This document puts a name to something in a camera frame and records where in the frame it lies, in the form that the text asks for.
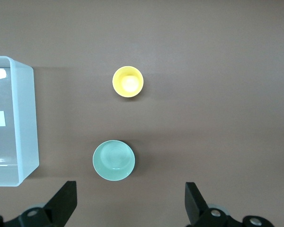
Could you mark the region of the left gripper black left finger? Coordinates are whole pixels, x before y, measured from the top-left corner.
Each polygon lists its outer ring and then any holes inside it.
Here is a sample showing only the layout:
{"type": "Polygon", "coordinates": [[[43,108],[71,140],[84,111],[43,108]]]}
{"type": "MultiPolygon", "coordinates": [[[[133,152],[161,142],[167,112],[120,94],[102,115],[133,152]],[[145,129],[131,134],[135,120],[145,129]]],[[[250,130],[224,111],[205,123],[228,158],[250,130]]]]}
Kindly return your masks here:
{"type": "Polygon", "coordinates": [[[42,208],[30,208],[7,222],[0,215],[0,227],[63,227],[76,207],[76,181],[67,181],[42,208]]]}

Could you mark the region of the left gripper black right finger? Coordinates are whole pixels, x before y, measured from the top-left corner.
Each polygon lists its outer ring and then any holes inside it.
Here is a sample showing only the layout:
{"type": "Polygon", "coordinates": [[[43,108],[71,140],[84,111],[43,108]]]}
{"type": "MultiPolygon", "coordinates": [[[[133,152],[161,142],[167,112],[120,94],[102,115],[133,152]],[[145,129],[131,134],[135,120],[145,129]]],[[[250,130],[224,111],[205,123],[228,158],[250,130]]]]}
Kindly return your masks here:
{"type": "Polygon", "coordinates": [[[194,182],[187,182],[185,185],[185,208],[190,221],[190,227],[274,226],[269,220],[260,216],[245,216],[239,222],[219,208],[210,208],[194,182]]]}

